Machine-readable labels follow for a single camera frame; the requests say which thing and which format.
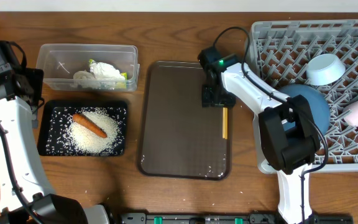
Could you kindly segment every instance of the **white backdrop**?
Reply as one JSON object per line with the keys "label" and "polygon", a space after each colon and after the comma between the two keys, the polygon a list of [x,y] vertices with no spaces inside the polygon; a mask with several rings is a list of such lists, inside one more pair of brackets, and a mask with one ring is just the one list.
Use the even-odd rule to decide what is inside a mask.
{"label": "white backdrop", "polygon": [[358,0],[0,0],[0,11],[358,12]]}

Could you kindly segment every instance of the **green connector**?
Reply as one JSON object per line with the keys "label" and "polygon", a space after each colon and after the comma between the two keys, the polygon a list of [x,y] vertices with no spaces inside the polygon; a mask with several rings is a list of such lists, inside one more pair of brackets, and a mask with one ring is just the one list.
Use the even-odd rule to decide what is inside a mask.
{"label": "green connector", "polygon": [[154,224],[162,224],[162,217],[154,217]]}
{"label": "green connector", "polygon": [[242,224],[242,218],[235,218],[234,219],[234,224]]}

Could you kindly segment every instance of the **plastic lattice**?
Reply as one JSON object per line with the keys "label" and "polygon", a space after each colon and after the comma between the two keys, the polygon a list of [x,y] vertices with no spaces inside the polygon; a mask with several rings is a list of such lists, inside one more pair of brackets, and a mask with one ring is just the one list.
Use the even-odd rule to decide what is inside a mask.
{"label": "plastic lattice", "polygon": [[[348,126],[343,120],[347,113],[342,113],[358,100],[358,21],[261,22],[253,26],[252,35],[255,58],[251,60],[257,74],[274,88],[310,85],[306,65],[321,54],[336,54],[346,65],[344,76],[336,82],[312,87],[325,95],[331,110],[325,135],[329,163],[358,163],[358,128]],[[316,164],[322,163],[323,155],[321,146]]]}

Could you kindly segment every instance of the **transparent bin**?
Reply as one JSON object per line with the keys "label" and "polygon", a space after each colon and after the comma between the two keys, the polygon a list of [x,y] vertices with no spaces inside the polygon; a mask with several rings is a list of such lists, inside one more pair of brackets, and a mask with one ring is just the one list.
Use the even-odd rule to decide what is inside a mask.
{"label": "transparent bin", "polygon": [[[90,59],[126,72],[127,80],[74,80],[74,73],[90,71]],[[135,91],[139,76],[137,48],[131,45],[44,44],[36,67],[44,71],[44,83],[53,90]]]}

